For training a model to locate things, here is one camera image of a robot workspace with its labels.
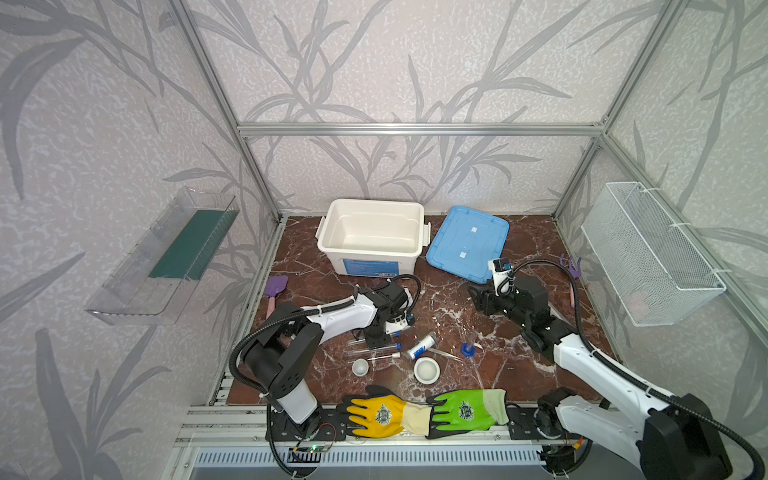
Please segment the test tube blue cap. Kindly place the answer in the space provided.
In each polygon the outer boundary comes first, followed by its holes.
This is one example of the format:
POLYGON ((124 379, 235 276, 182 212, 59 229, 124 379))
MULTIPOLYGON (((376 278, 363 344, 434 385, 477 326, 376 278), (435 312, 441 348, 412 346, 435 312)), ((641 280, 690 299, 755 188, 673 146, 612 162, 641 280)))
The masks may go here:
POLYGON ((355 341, 350 341, 347 344, 345 353, 350 356, 354 356, 354 355, 363 355, 368 353, 380 354, 380 353, 399 352, 400 350, 401 350, 400 343, 390 343, 388 345, 371 347, 364 340, 355 340, 355 341))

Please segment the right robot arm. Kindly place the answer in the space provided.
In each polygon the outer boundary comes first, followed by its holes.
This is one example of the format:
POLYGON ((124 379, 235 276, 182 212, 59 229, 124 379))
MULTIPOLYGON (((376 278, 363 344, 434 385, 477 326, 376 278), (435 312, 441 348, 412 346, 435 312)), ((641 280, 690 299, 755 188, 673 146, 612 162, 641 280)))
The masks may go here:
POLYGON ((507 317, 519 326, 532 350, 608 401, 608 408, 594 406, 565 388, 542 397, 541 409, 561 429, 612 451, 647 479, 727 479, 733 466, 723 440, 729 438, 751 459, 749 478, 765 477, 760 453, 715 421, 702 400, 661 389, 587 345, 575 325, 553 315, 548 292, 538 279, 524 276, 504 294, 498 294, 492 282, 469 284, 468 291, 479 312, 507 317))

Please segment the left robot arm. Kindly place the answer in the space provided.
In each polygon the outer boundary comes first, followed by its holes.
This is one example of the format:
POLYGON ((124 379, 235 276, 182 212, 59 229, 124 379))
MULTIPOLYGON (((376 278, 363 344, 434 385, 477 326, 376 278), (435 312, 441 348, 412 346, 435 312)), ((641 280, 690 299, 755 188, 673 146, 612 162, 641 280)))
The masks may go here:
POLYGON ((420 280, 397 275, 379 288, 362 288, 344 299, 311 307, 286 302, 231 350, 228 369, 241 384, 258 391, 297 428, 319 423, 320 404, 305 376, 318 348, 356 331, 370 348, 415 322, 420 280))

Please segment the blue plastic bin lid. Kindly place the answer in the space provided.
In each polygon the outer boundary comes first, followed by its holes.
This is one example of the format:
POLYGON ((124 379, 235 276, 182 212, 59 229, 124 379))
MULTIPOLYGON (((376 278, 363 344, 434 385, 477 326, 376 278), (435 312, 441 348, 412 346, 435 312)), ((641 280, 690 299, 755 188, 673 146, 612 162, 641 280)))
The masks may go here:
POLYGON ((509 222, 463 206, 450 209, 427 252, 429 265, 476 284, 491 278, 488 262, 500 258, 509 222))

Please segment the white blue label bottle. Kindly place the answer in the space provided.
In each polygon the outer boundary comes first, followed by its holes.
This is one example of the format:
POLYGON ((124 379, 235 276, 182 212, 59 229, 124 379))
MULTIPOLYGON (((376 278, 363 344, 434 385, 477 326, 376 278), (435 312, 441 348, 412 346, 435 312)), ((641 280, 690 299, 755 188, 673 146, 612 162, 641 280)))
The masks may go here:
POLYGON ((410 360, 416 360, 426 351, 436 344, 436 338, 433 334, 427 334, 419 340, 413 347, 406 351, 406 356, 410 360))

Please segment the white plastic storage bin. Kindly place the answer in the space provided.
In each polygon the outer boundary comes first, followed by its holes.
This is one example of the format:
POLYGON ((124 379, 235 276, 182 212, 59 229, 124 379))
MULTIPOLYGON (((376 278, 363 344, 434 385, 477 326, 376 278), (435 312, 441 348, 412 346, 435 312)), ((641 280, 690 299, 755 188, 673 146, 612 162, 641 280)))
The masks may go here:
POLYGON ((394 277, 415 271, 430 243, 431 224, 419 203, 337 199, 315 237, 337 274, 394 277))

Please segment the large white ceramic dish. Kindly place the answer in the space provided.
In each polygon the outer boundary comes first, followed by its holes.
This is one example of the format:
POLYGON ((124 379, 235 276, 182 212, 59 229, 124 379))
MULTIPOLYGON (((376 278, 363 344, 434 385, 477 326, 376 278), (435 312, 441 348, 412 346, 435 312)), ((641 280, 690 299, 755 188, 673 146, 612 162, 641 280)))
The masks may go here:
POLYGON ((438 381, 441 369, 440 365, 433 358, 420 357, 414 364, 413 372, 419 383, 432 385, 438 381))

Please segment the purple toy shovel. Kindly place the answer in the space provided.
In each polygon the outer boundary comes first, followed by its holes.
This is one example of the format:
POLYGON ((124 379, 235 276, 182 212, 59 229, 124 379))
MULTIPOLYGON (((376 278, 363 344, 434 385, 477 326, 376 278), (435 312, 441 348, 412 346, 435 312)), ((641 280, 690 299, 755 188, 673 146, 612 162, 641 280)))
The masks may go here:
POLYGON ((276 308, 277 297, 286 289, 288 277, 284 275, 270 277, 265 285, 265 295, 267 296, 267 308, 265 318, 268 319, 276 308))

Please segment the yellow work glove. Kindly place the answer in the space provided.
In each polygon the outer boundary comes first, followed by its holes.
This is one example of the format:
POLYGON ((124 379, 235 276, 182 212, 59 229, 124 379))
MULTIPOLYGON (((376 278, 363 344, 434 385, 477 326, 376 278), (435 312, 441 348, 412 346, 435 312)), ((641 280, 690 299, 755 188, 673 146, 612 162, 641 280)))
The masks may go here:
POLYGON ((345 395, 336 410, 356 437, 383 439, 403 432, 427 437, 430 431, 430 406, 403 400, 378 385, 367 386, 364 394, 345 395))

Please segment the green work glove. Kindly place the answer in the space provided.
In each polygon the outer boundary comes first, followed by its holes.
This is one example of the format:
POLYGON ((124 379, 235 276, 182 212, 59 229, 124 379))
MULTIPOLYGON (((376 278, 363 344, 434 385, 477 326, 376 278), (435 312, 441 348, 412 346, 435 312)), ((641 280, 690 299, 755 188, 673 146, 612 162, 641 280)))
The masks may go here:
POLYGON ((509 423, 504 389, 454 390, 429 397, 427 404, 431 407, 428 439, 509 423))

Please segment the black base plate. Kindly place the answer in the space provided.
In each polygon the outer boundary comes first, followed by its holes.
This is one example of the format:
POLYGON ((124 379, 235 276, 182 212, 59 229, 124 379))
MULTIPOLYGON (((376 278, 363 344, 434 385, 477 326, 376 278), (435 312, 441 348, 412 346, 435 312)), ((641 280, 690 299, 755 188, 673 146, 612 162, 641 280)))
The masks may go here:
MULTIPOLYGON (((561 429, 560 424, 536 405, 505 404, 509 421, 506 427, 512 440, 541 440, 550 443, 571 444, 574 437, 561 429)), ((301 424, 295 424, 285 412, 269 410, 266 439, 273 442, 295 441, 334 443, 348 437, 368 439, 362 434, 365 427, 350 420, 350 415, 341 405, 334 408, 318 407, 301 424)))

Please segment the aluminium frame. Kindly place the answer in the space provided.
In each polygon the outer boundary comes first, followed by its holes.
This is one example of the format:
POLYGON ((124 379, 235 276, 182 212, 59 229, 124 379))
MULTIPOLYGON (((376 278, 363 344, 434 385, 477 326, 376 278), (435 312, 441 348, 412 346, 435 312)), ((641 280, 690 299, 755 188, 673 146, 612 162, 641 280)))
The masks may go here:
POLYGON ((705 267, 718 278, 720 293, 743 323, 761 342, 767 340, 767 311, 757 297, 737 277, 731 266, 707 245, 703 232, 686 223, 681 211, 665 197, 660 184, 651 179, 637 163, 631 160, 626 149, 612 136, 611 129, 628 105, 631 95, 639 88, 656 56, 661 52, 682 15, 688 10, 725 12, 718 1, 656 1, 646 9, 653 17, 654 24, 648 38, 643 42, 638 56, 612 101, 607 114, 598 122, 519 123, 516 120, 495 123, 456 122, 379 122, 363 114, 351 116, 347 122, 257 122, 246 124, 236 121, 233 110, 223 93, 213 64, 208 58, 202 38, 191 10, 182 1, 173 1, 170 12, 165 15, 167 24, 178 24, 191 48, 193 57, 208 83, 217 105, 225 117, 225 130, 235 141, 244 155, 250 152, 245 144, 246 136, 298 136, 298 137, 351 137, 351 136, 404 136, 404 137, 586 137, 589 142, 579 160, 571 179, 566 184, 563 196, 557 200, 553 214, 559 216, 574 198, 577 187, 585 179, 599 152, 608 154, 617 168, 626 176, 628 183, 636 190, 658 204, 660 211, 669 216, 672 226, 691 243, 692 249, 701 254, 705 267))

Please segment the clear wall shelf green mat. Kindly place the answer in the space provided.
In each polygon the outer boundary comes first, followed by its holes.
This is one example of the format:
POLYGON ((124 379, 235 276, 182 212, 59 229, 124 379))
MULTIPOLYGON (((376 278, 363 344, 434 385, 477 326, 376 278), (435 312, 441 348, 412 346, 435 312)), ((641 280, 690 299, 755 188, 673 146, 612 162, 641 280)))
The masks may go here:
POLYGON ((233 194, 181 188, 85 311, 112 326, 175 324, 239 213, 233 194))

